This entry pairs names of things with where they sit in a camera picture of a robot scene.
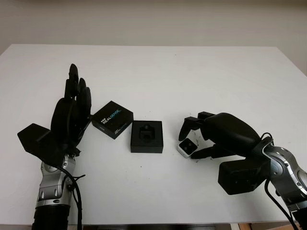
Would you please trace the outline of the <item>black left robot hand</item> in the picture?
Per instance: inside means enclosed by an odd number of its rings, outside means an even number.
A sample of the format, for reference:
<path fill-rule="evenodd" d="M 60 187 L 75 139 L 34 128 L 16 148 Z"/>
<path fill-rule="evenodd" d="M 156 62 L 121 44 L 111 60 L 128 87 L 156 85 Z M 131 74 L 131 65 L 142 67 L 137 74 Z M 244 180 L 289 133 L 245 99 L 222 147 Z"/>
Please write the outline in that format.
<path fill-rule="evenodd" d="M 91 106 L 90 88 L 79 78 L 77 66 L 71 64 L 64 97 L 57 102 L 51 120 L 51 132 L 69 155 L 80 155 L 77 146 L 91 122 Z"/>

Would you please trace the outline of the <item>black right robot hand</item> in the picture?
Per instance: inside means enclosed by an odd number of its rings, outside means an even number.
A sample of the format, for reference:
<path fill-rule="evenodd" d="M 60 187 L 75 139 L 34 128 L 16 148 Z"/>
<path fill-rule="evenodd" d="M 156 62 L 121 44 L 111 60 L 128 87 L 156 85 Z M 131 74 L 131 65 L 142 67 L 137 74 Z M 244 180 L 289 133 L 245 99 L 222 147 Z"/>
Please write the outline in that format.
<path fill-rule="evenodd" d="M 188 138 L 190 131 L 200 130 L 211 147 L 198 150 L 195 141 Z M 261 141 L 257 132 L 244 121 L 229 114 L 200 112 L 197 117 L 187 117 L 179 133 L 178 151 L 191 159 L 221 158 L 238 155 L 246 157 Z"/>

